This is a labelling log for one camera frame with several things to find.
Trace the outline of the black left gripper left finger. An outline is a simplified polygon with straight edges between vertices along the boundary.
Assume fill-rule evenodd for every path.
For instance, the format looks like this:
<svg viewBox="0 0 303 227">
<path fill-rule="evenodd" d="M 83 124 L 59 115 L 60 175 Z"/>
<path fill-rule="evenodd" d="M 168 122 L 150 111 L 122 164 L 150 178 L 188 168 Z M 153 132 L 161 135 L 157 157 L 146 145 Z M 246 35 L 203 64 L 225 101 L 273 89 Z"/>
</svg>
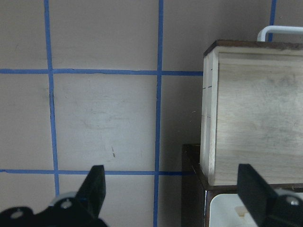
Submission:
<svg viewBox="0 0 303 227">
<path fill-rule="evenodd" d="M 93 218 L 97 219 L 105 196 L 106 181 L 104 166 L 93 166 L 76 193 L 76 199 Z"/>
</svg>

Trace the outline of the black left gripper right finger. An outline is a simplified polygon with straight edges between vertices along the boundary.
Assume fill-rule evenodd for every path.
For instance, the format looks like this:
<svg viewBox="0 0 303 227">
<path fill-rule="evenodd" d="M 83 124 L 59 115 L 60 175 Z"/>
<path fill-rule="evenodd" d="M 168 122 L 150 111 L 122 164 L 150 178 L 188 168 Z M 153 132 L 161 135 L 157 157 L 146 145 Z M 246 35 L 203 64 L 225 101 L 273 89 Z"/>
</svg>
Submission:
<svg viewBox="0 0 303 227">
<path fill-rule="evenodd" d="M 250 164 L 238 166 L 237 193 L 257 226 L 267 224 L 277 193 Z"/>
</svg>

